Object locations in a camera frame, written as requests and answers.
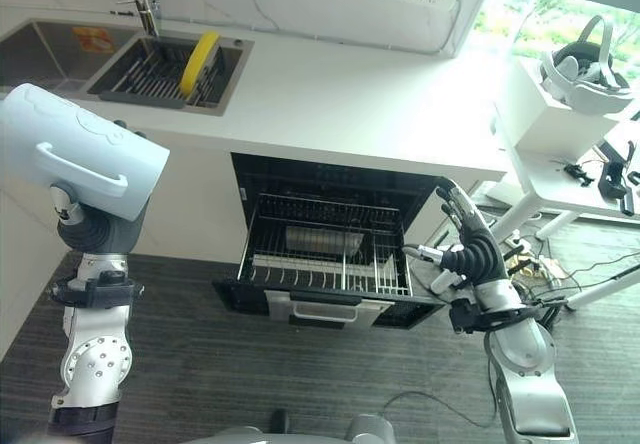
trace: wire dish rack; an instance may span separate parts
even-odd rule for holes
[[[238,279],[412,296],[397,209],[261,194]]]
[[[159,43],[151,39],[139,42],[131,51],[136,53],[135,59],[122,77],[104,90],[105,95],[112,98],[124,94],[141,99],[174,100],[198,107],[215,105],[225,86],[222,76],[225,67],[220,49],[216,51],[212,64],[203,71],[186,103],[180,93],[180,80],[193,48],[193,44],[180,42]]]

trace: dishwasher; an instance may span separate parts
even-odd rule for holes
[[[435,177],[232,153],[247,221],[233,311],[295,325],[409,329],[442,307],[415,295],[404,231]]]

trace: kitchen counter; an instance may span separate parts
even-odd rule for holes
[[[139,28],[137,17],[0,7],[0,35],[29,18]],[[165,21],[197,36],[208,27]],[[236,28],[255,41],[222,117],[117,103],[76,101],[163,141],[293,159],[456,178],[474,170],[498,180],[507,158],[489,131],[499,76],[486,60],[454,60],[342,46]]]

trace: kitchen sink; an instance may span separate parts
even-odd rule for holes
[[[77,92],[137,32],[88,23],[27,21],[0,41],[0,89],[30,82],[59,94]]]
[[[30,20],[0,41],[0,92],[29,82],[68,99],[224,113],[253,46],[220,37],[194,91],[178,89],[200,36]]]
[[[184,97],[179,84],[196,44],[197,40],[184,37],[139,38],[90,85],[88,92],[106,101],[222,115],[252,42],[219,38],[211,64],[191,95]]]

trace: floor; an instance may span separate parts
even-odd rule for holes
[[[640,249],[637,228],[573,223],[551,239],[567,269]],[[74,257],[58,270],[65,275]],[[638,258],[576,275],[582,284]],[[414,266],[422,279],[428,272]],[[379,412],[405,390],[436,394],[477,421],[491,416],[481,335],[456,336],[446,311],[410,331],[345,332],[232,314],[214,293],[226,264],[132,255],[144,283],[129,326],[134,367],[123,385],[116,442],[188,441],[229,426],[265,428],[286,407],[297,432],[342,437],[357,413]],[[557,376],[580,442],[640,442],[640,286],[563,313],[554,337]],[[0,366],[4,440],[42,429],[66,348],[62,309],[42,297]],[[477,429],[432,402],[396,402],[387,417],[399,443],[504,442],[499,421]]]

